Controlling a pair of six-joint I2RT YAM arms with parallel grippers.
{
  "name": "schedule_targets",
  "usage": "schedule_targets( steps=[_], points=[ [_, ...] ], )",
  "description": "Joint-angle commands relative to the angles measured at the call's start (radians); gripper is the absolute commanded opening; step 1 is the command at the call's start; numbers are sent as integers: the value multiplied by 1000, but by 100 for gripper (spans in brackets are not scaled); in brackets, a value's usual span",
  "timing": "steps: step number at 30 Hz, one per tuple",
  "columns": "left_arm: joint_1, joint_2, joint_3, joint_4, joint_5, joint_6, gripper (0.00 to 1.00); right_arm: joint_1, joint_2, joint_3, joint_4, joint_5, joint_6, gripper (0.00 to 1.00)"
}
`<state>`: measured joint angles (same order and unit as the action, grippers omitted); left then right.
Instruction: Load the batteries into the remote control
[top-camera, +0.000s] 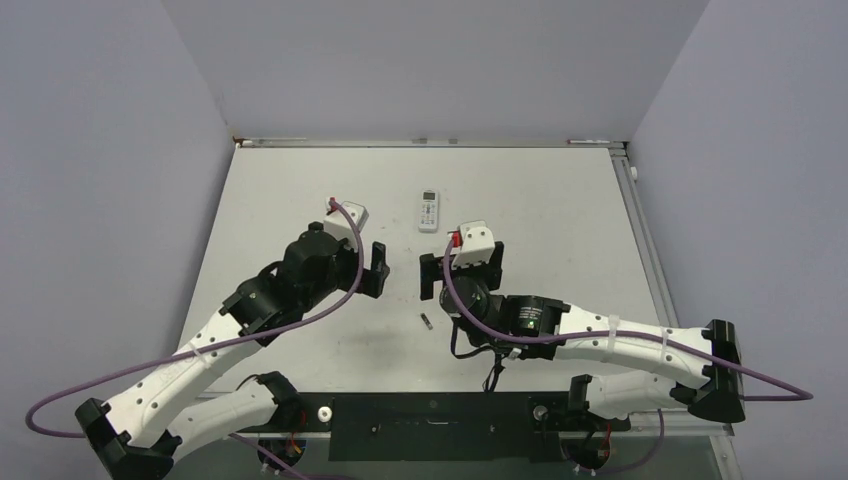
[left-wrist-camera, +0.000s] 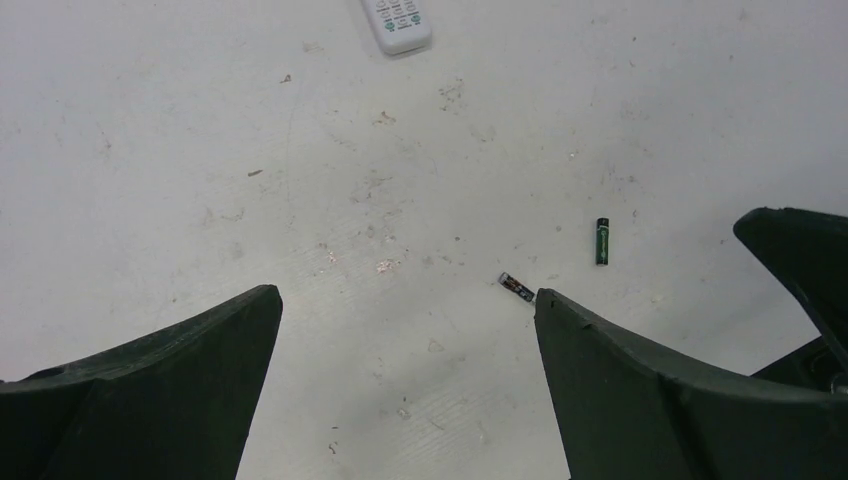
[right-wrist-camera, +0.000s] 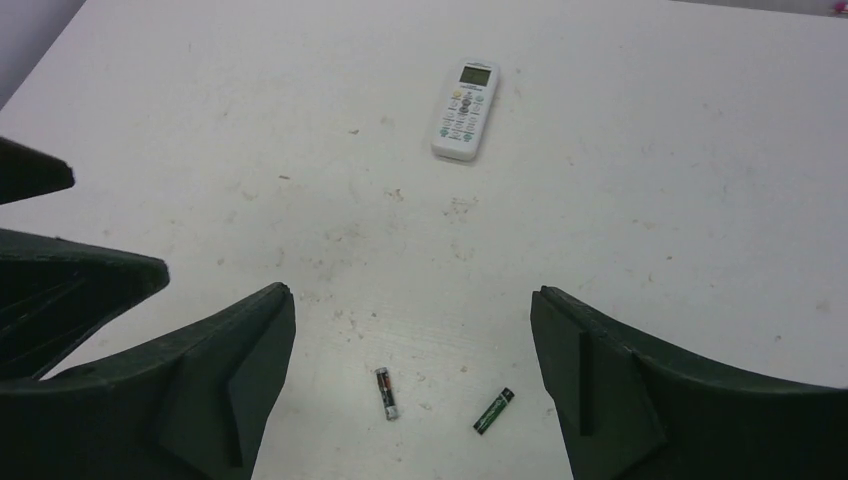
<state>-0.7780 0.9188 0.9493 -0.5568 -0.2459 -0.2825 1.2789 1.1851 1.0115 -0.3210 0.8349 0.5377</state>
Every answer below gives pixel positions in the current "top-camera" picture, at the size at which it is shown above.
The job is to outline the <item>white remote control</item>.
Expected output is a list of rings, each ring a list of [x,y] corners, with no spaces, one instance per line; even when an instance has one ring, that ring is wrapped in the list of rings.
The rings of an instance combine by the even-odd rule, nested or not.
[[[439,229],[439,193],[425,189],[421,192],[417,229],[420,233],[435,233]]]

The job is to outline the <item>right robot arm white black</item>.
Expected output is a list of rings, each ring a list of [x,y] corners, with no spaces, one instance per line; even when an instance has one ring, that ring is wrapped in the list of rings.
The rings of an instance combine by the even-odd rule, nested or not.
[[[621,368],[613,375],[572,378],[567,419],[589,428],[600,419],[625,420],[636,411],[686,409],[702,420],[739,423],[746,417],[741,361],[733,323],[714,319],[702,328],[668,328],[596,314],[562,300],[499,295],[504,246],[489,260],[443,270],[445,257],[419,258],[420,298],[437,298],[464,332],[472,354],[491,351],[493,390],[506,359],[585,360]]]

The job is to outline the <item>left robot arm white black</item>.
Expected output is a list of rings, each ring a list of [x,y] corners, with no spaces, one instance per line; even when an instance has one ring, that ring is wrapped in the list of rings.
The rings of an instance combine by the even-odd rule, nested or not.
[[[176,352],[175,362],[108,400],[80,405],[75,417],[85,438],[111,478],[163,479],[191,452],[242,429],[303,426],[303,400],[278,371],[253,374],[213,400],[196,399],[330,294],[378,298],[389,274],[384,244],[373,243],[371,264],[362,268],[348,228],[336,232],[328,223],[311,223],[282,259],[238,285]]]

